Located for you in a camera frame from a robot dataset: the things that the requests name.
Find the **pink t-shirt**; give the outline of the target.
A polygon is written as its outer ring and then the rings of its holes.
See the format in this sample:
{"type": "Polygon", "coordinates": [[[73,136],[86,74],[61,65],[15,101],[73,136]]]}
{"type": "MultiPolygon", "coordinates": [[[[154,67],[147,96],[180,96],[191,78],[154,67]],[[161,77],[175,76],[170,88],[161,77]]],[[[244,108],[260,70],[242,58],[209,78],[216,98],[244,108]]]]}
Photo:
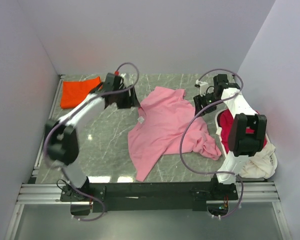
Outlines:
{"type": "Polygon", "coordinates": [[[202,118],[186,100],[185,89],[157,86],[140,103],[138,122],[128,133],[128,152],[143,182],[162,155],[199,153],[217,161],[222,155],[202,118]]]}

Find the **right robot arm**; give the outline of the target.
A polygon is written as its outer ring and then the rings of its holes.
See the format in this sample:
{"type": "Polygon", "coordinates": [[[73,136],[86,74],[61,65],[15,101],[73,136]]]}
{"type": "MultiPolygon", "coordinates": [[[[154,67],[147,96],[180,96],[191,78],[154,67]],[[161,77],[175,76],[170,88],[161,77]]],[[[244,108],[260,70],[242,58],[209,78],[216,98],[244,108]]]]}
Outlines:
{"type": "Polygon", "coordinates": [[[201,78],[195,81],[200,92],[193,98],[196,118],[213,112],[221,103],[233,118],[227,139],[228,153],[220,169],[213,174],[224,186],[236,182],[244,165],[263,149],[266,138],[267,117],[248,104],[242,95],[244,83],[239,81],[240,84],[229,82],[226,74],[215,75],[212,86],[201,78]]]}

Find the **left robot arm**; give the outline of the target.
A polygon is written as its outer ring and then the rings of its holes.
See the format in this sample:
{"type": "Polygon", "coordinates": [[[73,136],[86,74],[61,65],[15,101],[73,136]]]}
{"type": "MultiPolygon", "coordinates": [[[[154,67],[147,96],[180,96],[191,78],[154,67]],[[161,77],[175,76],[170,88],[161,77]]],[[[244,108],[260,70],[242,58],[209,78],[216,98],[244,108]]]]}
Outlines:
{"type": "Polygon", "coordinates": [[[57,120],[49,119],[45,124],[43,156],[46,164],[62,172],[66,192],[79,201],[94,200],[95,197],[89,178],[77,163],[80,153],[78,134],[112,104],[118,109],[140,107],[135,84],[128,85],[125,80],[118,72],[108,73],[73,110],[57,120]]]}

